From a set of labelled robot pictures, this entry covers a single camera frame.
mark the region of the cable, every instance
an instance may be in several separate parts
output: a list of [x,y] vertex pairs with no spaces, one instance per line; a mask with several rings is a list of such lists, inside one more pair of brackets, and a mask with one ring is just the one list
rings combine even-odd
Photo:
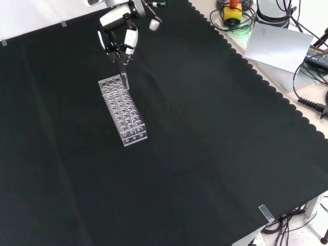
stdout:
[[307,69],[306,66],[302,65],[302,67],[303,67],[303,68],[309,73],[309,75],[312,76],[313,79],[315,79],[316,81],[320,82],[320,83],[323,84],[323,85],[328,86],[327,81],[326,81],[323,77],[321,77],[321,75],[320,75],[320,73],[318,73],[318,71],[317,71],[317,74],[319,75],[320,78],[323,79],[323,81],[319,80],[316,76],[314,76],[313,73],[311,73],[310,70]]
[[[249,24],[246,24],[246,25],[244,25],[244,26],[239,26],[239,25],[236,25],[236,24],[231,24],[231,23],[226,22],[226,21],[224,20],[224,18],[223,18],[223,15],[222,15],[222,12],[223,12],[223,8],[224,8],[224,7],[222,7],[221,9],[215,9],[215,10],[213,10],[213,11],[210,13],[210,22],[211,22],[211,24],[212,24],[216,29],[218,29],[218,30],[220,30],[220,31],[224,31],[224,32],[231,32],[231,31],[235,31],[235,30],[243,30],[243,29],[247,29],[247,28],[251,27],[251,26],[253,25],[254,21],[255,21],[255,10],[252,9],[251,7],[248,7],[248,6],[245,6],[245,7],[250,11],[251,15],[249,15],[248,13],[246,13],[245,11],[243,11],[242,9],[239,9],[239,8],[236,8],[236,7],[229,7],[229,8],[237,9],[237,10],[241,11],[242,14],[244,14],[244,15],[246,15],[246,16],[248,17],[247,20],[241,22],[239,25],[242,25],[242,24],[244,24],[244,23],[246,23],[246,22],[248,22],[248,21],[251,21],[251,23],[249,23]],[[212,15],[213,15],[214,12],[217,12],[217,11],[220,13],[220,17],[221,17],[221,19],[223,20],[223,23],[224,23],[225,25],[229,26],[229,28],[227,28],[227,29],[223,29],[223,28],[217,26],[217,25],[213,22],[213,20],[212,20]]]
[[324,84],[328,85],[328,82],[321,76],[319,69],[317,68],[318,76],[324,81]]
[[322,203],[320,203],[320,205],[322,206],[322,208],[323,208],[326,212],[328,212],[328,209],[326,209],[325,206],[322,205]]
[[299,5],[298,5],[298,17],[297,17],[297,22],[299,21],[300,16],[301,16],[301,0],[299,0]]
[[[241,3],[241,9],[229,6],[229,3],[226,3],[225,0],[217,0],[217,2],[216,2],[217,9],[213,10],[210,13],[210,22],[211,22],[211,24],[216,29],[218,29],[220,31],[224,31],[224,32],[231,32],[231,31],[235,31],[235,30],[244,30],[244,29],[247,29],[247,28],[251,27],[253,25],[254,21],[255,21],[255,15],[256,15],[255,10],[251,8],[251,6],[253,5],[253,0],[243,0],[239,3]],[[248,19],[246,19],[245,21],[243,21],[239,24],[231,24],[231,23],[225,21],[224,16],[222,15],[222,13],[223,13],[223,9],[228,8],[228,7],[231,8],[231,9],[237,9],[237,10],[241,11],[241,13],[243,15],[246,15],[248,17]],[[228,28],[226,28],[226,29],[221,28],[213,22],[212,15],[213,15],[214,12],[219,12],[223,23],[226,26],[228,26]],[[249,21],[251,21],[249,24],[246,24],[244,26],[240,26],[240,25],[242,25],[246,22],[249,22]]]
[[294,76],[293,76],[293,90],[294,90],[294,93],[295,95],[297,96],[298,98],[298,102],[305,105],[305,106],[308,106],[309,108],[312,108],[312,109],[315,109],[316,111],[320,112],[321,113],[321,117],[320,119],[324,118],[325,116],[328,117],[328,106],[326,105],[323,105],[323,104],[317,104],[316,102],[313,102],[313,101],[309,101],[305,98],[302,98],[300,97],[296,90],[295,90],[295,77],[296,77],[296,74],[297,74],[297,71],[301,68],[301,66],[303,66],[303,64],[308,60],[308,59],[312,59],[313,57],[316,57],[316,56],[321,56],[321,55],[324,55],[324,54],[328,54],[326,52],[322,53],[322,54],[316,54],[316,55],[313,55],[313,56],[310,56],[308,58],[306,58],[299,66],[298,68],[296,69],[295,73],[294,73]]
[[287,233],[303,228],[304,226],[306,226],[308,223],[310,223],[310,222],[311,222],[311,221],[317,216],[317,213],[318,213],[318,212],[316,212],[316,214],[313,216],[313,218],[310,219],[307,223],[305,223],[304,225],[302,225],[302,226],[299,227],[299,228],[295,228],[295,229],[292,229],[292,230],[288,230]]

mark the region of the black cloth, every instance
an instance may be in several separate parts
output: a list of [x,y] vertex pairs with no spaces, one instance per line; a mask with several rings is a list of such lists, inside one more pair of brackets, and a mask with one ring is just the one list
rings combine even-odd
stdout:
[[328,190],[327,141],[186,0],[139,19],[123,147],[100,11],[0,48],[1,245],[231,245]]

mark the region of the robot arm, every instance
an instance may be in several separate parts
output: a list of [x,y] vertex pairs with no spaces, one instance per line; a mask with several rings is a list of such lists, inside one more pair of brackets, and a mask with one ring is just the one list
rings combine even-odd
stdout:
[[[151,7],[166,7],[165,3],[146,3],[145,0],[85,0],[88,7],[105,2],[111,10],[100,18],[98,36],[100,43],[112,62],[117,62],[125,88],[129,89],[125,65],[130,61],[131,55],[138,43],[138,29],[132,22],[133,19],[148,16],[151,18],[149,28],[156,31],[162,20],[156,15]],[[120,43],[114,30],[126,25],[127,32],[124,43]]]

